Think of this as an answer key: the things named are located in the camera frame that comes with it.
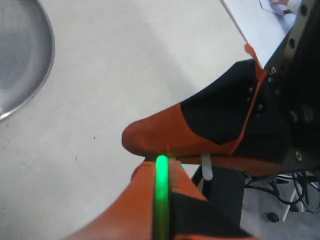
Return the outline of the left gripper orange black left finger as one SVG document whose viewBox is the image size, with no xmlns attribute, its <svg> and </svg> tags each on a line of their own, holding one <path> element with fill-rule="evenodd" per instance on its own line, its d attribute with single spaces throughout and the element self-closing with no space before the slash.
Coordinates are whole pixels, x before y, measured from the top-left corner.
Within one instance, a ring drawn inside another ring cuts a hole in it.
<svg viewBox="0 0 320 240">
<path fill-rule="evenodd" d="M 70 240 L 154 240 L 156 161 L 143 161 L 121 195 Z M 169 159 L 169 240 L 251 240 L 253 236 L 217 211 L 182 164 Z"/>
</svg>

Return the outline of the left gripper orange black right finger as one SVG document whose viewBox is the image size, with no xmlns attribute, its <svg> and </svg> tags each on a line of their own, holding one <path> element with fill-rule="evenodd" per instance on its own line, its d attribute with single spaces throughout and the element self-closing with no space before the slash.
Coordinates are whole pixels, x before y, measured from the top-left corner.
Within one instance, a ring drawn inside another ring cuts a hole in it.
<svg viewBox="0 0 320 240">
<path fill-rule="evenodd" d="M 292 145 L 291 127 L 255 50 L 193 96 L 128 125 L 122 145 L 132 154 L 176 158 L 249 173 L 275 173 Z"/>
</svg>

